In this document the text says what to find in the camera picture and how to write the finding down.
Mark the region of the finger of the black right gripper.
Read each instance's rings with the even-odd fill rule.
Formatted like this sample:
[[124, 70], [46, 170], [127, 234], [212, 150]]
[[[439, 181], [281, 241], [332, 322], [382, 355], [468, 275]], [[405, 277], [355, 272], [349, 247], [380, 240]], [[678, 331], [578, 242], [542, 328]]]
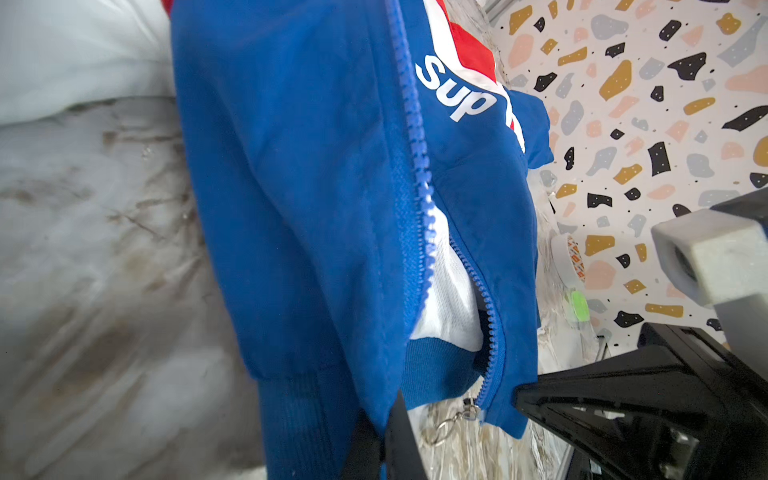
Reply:
[[542, 375], [514, 405], [611, 479], [767, 476], [767, 382], [699, 328], [647, 323], [637, 349]]

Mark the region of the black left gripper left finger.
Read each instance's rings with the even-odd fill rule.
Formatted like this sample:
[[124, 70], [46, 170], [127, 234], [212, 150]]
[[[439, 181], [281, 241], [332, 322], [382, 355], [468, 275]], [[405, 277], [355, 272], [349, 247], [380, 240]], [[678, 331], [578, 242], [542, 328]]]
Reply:
[[384, 457], [384, 443], [366, 413], [358, 415], [342, 480], [379, 480]]

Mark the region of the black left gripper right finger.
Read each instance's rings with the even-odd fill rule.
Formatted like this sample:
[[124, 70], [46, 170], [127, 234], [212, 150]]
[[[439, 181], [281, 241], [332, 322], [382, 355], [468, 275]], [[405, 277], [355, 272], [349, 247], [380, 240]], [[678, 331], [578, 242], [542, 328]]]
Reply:
[[387, 480], [428, 479], [401, 392], [398, 392], [388, 418], [383, 465]]

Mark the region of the blue red white jacket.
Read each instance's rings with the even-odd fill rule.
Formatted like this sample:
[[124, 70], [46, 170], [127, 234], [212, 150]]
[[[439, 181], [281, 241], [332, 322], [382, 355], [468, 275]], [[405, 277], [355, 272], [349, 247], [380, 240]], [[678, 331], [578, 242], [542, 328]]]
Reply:
[[537, 378], [542, 101], [442, 1], [167, 1], [203, 233], [272, 479], [340, 479], [366, 413]]

